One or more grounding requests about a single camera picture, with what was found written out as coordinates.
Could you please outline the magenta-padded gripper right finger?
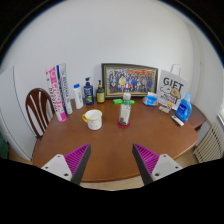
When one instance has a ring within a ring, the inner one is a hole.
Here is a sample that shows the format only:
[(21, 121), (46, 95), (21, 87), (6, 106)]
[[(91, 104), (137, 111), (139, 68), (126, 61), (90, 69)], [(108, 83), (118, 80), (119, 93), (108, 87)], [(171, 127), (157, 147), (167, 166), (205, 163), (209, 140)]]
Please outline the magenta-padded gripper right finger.
[(182, 169), (169, 155), (158, 155), (139, 144), (133, 145), (132, 153), (145, 185)]

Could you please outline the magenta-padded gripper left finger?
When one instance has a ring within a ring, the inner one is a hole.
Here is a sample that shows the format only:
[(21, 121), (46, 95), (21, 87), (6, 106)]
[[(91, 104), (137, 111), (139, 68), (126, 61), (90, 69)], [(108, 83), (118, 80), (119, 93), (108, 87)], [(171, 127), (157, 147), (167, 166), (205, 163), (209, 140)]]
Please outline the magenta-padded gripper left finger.
[(85, 144), (66, 155), (55, 155), (42, 169), (79, 185), (90, 155), (91, 145)]

